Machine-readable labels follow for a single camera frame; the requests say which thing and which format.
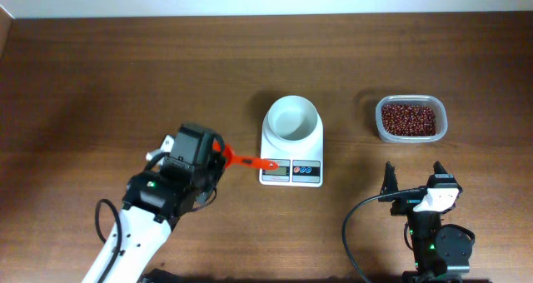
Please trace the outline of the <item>orange plastic measuring scoop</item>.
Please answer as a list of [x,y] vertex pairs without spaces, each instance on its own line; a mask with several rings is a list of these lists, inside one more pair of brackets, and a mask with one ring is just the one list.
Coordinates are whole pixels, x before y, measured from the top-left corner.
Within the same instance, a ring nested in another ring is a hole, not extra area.
[[246,166],[257,170],[274,171],[279,168],[279,165],[271,160],[262,159],[256,156],[239,156],[233,148],[226,144],[224,147],[218,141],[213,142],[212,149],[220,152],[226,159],[225,169],[232,165]]

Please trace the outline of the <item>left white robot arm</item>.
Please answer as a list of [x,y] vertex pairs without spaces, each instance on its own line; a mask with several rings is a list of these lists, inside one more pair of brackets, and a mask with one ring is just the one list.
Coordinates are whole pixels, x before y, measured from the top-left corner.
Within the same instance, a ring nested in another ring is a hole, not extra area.
[[132,176],[114,224],[84,277],[86,282],[136,282],[187,213],[211,205],[224,172],[225,143],[212,129],[181,124],[174,137],[146,155]]

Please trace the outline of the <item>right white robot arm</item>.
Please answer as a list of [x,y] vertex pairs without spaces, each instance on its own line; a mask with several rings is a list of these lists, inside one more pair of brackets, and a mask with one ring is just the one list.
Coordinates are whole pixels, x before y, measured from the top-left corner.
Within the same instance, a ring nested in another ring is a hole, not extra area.
[[380,195],[390,202],[392,216],[404,216],[404,241],[413,252],[416,268],[402,274],[403,282],[461,282],[470,271],[475,234],[442,216],[455,208],[463,192],[456,178],[440,162],[424,186],[401,191],[395,167],[387,162]]

